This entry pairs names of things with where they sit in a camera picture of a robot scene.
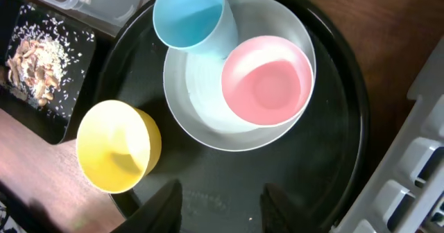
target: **round black tray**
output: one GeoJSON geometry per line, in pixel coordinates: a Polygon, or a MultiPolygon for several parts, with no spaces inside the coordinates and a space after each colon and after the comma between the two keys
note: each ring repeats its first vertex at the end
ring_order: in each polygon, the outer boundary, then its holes
{"type": "Polygon", "coordinates": [[[162,86],[167,47],[146,4],[118,34],[97,101],[119,99],[150,114],[162,134],[162,155],[133,190],[113,195],[130,216],[167,181],[183,185],[183,232],[261,232],[259,197],[266,183],[283,188],[324,229],[344,212],[368,138],[368,99],[354,54],[331,21],[307,0],[277,0],[305,24],[316,51],[310,104],[297,124],[263,148],[228,153],[194,141],[176,123],[162,86]]]}

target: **yellow cup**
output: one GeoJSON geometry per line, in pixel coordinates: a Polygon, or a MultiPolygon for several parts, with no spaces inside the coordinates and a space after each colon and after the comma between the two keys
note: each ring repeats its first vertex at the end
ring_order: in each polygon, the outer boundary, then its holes
{"type": "Polygon", "coordinates": [[[133,188],[153,170],[161,147],[154,120],[121,101],[95,105],[77,132],[77,157],[83,173],[108,193],[133,188]]]}

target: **wooden surface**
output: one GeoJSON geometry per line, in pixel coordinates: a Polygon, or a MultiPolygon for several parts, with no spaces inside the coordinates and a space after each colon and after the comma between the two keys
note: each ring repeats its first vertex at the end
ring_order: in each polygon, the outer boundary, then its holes
{"type": "MultiPolygon", "coordinates": [[[[444,34],[444,0],[312,0],[339,27],[361,65],[372,125],[369,177],[407,117],[407,90],[444,34]]],[[[73,141],[49,146],[0,110],[0,180],[25,203],[40,204],[63,232],[109,232],[123,218],[93,189],[73,141]]]]}

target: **dish rack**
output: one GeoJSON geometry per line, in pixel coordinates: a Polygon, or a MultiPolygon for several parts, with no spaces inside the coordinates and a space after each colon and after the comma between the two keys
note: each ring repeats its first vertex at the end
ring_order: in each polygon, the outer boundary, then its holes
{"type": "Polygon", "coordinates": [[[444,232],[444,37],[407,98],[416,104],[331,233],[444,232]]]}

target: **blue cup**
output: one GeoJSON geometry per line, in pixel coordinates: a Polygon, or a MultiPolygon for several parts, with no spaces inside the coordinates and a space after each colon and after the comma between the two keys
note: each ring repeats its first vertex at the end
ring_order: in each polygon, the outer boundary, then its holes
{"type": "Polygon", "coordinates": [[[239,41],[226,0],[156,0],[153,23],[167,46],[207,57],[226,58],[239,41]]]}

